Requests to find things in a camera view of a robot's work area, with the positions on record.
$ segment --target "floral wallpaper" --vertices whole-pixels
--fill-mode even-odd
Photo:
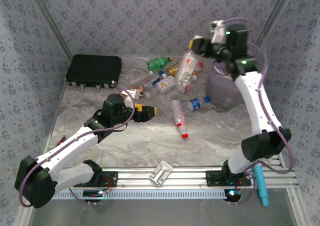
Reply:
[[[266,88],[291,129],[295,171],[314,225],[320,225],[320,0],[289,0],[268,42]]]
[[[208,36],[213,20],[248,17],[263,25],[276,0],[45,2],[74,54],[180,56],[195,34]]]
[[[0,225],[12,225],[20,161],[43,152],[68,63],[32,0],[0,0]]]

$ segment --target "transparent plastic container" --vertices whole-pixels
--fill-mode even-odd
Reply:
[[[264,62],[263,54],[249,44],[248,55],[257,58],[257,68],[260,70]],[[213,63],[212,68],[209,69],[205,94],[210,97],[210,102],[214,106],[229,110],[244,103],[244,100],[232,78],[223,75],[226,72],[224,63]]]

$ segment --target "marble surface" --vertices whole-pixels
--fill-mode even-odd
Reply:
[[[146,75],[146,58],[123,58],[119,85]],[[124,132],[112,133],[100,144],[79,155],[70,165],[92,159],[102,167],[156,166],[165,160],[173,166],[222,165],[239,150],[241,141],[251,136],[251,123],[245,105],[230,111],[206,104],[195,112],[185,111],[189,130],[188,139],[182,139],[173,119],[170,102],[185,102],[204,96],[208,69],[212,61],[204,61],[204,70],[192,87],[181,94],[175,89],[158,94],[153,99],[137,102],[158,107],[162,113],[146,123],[131,121]],[[73,135],[94,112],[101,108],[115,89],[101,89],[98,94],[83,93],[80,88],[67,86],[59,108],[48,149],[66,135]]]

